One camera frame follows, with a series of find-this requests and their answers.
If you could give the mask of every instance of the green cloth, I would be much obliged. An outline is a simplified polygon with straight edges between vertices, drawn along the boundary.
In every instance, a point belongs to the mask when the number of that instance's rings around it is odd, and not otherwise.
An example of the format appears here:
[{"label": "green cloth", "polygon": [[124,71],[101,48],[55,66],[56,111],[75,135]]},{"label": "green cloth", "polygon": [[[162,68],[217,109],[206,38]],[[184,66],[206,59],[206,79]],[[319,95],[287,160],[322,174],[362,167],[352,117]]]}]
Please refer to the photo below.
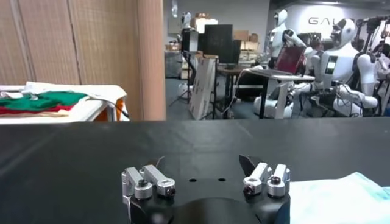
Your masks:
[{"label": "green cloth", "polygon": [[5,107],[10,110],[43,111],[54,108],[57,105],[74,105],[87,95],[72,92],[47,92],[36,96],[38,98],[35,100],[33,100],[33,96],[31,95],[24,95],[19,99],[0,99],[0,107]]}]

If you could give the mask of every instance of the red cloth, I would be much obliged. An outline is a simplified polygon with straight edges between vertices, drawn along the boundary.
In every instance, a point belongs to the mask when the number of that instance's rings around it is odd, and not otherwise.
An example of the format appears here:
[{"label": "red cloth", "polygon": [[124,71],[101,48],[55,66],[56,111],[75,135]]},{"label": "red cloth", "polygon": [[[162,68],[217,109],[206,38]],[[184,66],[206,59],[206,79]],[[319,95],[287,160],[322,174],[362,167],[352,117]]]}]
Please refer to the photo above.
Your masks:
[{"label": "red cloth", "polygon": [[0,107],[0,114],[26,114],[26,113],[38,114],[38,113],[42,113],[42,112],[58,112],[60,110],[69,111],[69,110],[71,110],[73,108],[73,106],[74,105],[70,105],[70,106],[57,105],[54,108],[50,108],[50,109],[47,109],[47,110],[41,110],[41,111],[10,110],[10,109],[7,109],[5,107]]}]

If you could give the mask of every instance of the table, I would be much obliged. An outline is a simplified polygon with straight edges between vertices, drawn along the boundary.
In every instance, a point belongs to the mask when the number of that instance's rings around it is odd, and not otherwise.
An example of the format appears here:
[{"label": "table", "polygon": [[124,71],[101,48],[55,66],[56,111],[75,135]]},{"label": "table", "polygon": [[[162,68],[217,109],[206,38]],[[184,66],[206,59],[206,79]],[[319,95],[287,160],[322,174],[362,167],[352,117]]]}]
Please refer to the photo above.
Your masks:
[{"label": "table", "polygon": [[[0,91],[18,92],[24,86],[0,86]],[[101,100],[87,100],[79,102],[66,117],[0,117],[0,125],[3,124],[52,124],[70,123],[79,121],[94,121],[104,110],[107,111],[109,121],[116,121],[116,108],[110,107],[107,102]]]},{"label": "table", "polygon": [[287,98],[287,91],[289,87],[289,82],[293,81],[314,81],[315,78],[312,76],[298,76],[298,75],[280,75],[280,71],[275,71],[275,75],[272,73],[267,73],[272,70],[259,70],[259,69],[251,69],[247,73],[260,75],[264,78],[266,78],[263,92],[261,94],[261,107],[259,112],[259,119],[264,119],[264,111],[265,111],[265,104],[267,99],[267,91],[268,91],[268,80],[269,79],[276,79],[280,81],[279,84],[279,97],[278,97],[278,107],[276,109],[275,118],[276,119],[283,119],[284,118],[284,112],[285,107],[279,107],[280,105],[286,105],[286,98]]},{"label": "table", "polygon": [[287,164],[293,181],[361,172],[390,186],[389,127],[385,117],[2,125],[0,152],[15,156],[0,164],[1,223],[128,223],[121,171],[163,155],[183,177],[229,175],[213,158],[244,154]]}]

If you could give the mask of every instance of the white table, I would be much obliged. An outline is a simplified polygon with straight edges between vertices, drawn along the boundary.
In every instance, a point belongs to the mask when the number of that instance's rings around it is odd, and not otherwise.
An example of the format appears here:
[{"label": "white table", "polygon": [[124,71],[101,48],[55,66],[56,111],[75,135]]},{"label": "white table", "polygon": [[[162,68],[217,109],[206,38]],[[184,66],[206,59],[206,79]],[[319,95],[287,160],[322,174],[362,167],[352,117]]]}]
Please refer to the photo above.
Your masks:
[{"label": "white table", "polygon": [[[265,103],[267,98],[267,88],[268,88],[269,79],[275,79],[280,81],[280,84],[278,85],[280,87],[278,105],[286,105],[287,91],[290,82],[293,81],[310,82],[315,80],[315,78],[312,76],[291,75],[288,74],[287,72],[284,72],[286,75],[280,75],[281,73],[280,71],[273,71],[273,70],[250,69],[247,71],[247,73],[251,73],[251,74],[255,74],[267,78],[266,84],[264,85],[262,98],[261,98],[261,107],[260,107],[260,114],[259,114],[260,119],[264,118],[264,110],[265,110]],[[283,119],[284,113],[285,113],[285,107],[277,107],[275,119]]]},{"label": "white table", "polygon": [[[0,91],[19,91],[24,86],[0,86]],[[59,124],[82,121],[94,121],[99,114],[107,110],[108,119],[116,120],[115,109],[100,100],[87,100],[76,104],[67,117],[0,117],[1,124]]]}]

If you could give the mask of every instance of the ceiling light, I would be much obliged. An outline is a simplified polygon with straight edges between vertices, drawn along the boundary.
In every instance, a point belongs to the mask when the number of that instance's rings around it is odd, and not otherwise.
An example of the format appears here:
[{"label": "ceiling light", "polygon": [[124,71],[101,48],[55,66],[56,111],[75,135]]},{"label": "ceiling light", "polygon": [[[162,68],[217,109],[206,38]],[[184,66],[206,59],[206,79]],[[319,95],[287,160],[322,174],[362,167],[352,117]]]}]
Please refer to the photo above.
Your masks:
[{"label": "ceiling light", "polygon": [[321,2],[323,5],[338,5],[340,4],[338,1],[337,2]]}]

